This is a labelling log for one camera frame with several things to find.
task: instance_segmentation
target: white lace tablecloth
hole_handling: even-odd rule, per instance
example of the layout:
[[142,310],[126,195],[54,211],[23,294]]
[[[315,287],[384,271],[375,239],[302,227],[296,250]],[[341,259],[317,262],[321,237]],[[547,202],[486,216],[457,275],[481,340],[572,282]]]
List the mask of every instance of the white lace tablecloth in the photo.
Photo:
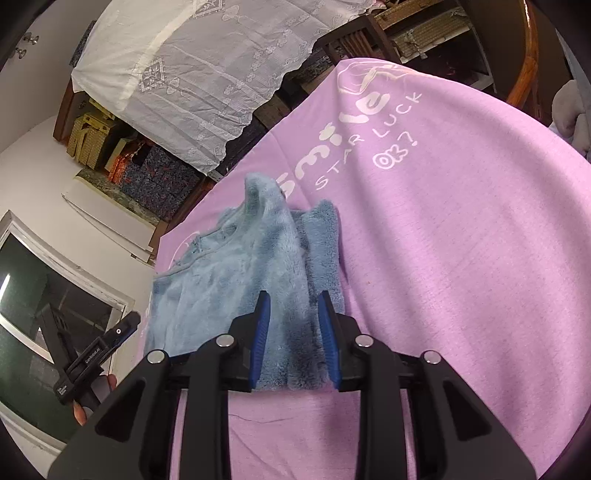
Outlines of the white lace tablecloth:
[[208,173],[314,42],[372,0],[113,0],[74,91]]

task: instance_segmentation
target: pink cloth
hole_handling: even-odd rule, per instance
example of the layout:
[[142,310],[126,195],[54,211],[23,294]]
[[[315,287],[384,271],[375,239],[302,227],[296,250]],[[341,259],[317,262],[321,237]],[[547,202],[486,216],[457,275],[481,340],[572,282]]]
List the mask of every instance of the pink cloth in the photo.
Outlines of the pink cloth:
[[[440,351],[544,473],[591,403],[587,162],[469,87],[342,61],[162,238],[158,272],[240,204],[249,171],[292,207],[334,203],[347,314],[398,352]],[[230,399],[236,477],[353,478],[356,395]]]

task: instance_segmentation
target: blue fleece garment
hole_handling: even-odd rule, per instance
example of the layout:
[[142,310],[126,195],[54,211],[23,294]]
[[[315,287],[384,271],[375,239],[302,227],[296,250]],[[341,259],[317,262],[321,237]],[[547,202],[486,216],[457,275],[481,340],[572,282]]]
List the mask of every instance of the blue fleece garment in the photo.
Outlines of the blue fleece garment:
[[309,212],[290,210],[277,183],[259,174],[246,176],[245,192],[242,205],[154,280],[145,351],[195,351],[252,312],[266,290],[271,323],[257,387],[319,388],[327,372],[318,294],[328,290],[344,311],[335,207],[322,200]]

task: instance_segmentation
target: white wall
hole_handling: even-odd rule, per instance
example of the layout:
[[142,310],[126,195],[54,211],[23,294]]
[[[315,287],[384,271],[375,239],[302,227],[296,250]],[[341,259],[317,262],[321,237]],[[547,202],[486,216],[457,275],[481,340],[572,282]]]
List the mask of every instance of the white wall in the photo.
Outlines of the white wall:
[[14,442],[18,445],[21,451],[37,469],[37,471],[43,476],[47,477],[49,467],[53,463],[57,456],[55,448],[49,445],[44,445],[43,442],[39,442],[37,439],[23,432],[17,426],[13,425],[9,420],[0,420],[6,426],[6,430],[14,439]]
[[20,42],[27,54],[0,72],[0,152],[22,134],[56,115],[81,36],[111,0],[56,0],[29,29],[39,43]]
[[[52,135],[50,118],[0,153],[0,217],[11,210],[36,235],[59,253],[111,287],[135,299],[134,309],[148,306],[154,270],[133,259],[122,247],[84,220],[62,198],[80,166]],[[122,378],[132,368],[138,335],[129,338],[114,360]],[[20,439],[34,465],[47,465],[47,455],[27,439]]]

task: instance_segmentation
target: finger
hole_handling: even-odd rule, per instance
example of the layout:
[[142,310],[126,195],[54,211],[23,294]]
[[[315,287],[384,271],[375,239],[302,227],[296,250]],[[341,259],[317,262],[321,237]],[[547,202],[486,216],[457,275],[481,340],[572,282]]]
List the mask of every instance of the finger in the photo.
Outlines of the finger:
[[113,374],[109,374],[107,375],[107,382],[109,383],[109,388],[111,389],[111,391],[113,391],[117,386],[117,377]]
[[80,425],[84,425],[86,423],[86,412],[77,401],[73,402],[73,407],[74,418]]

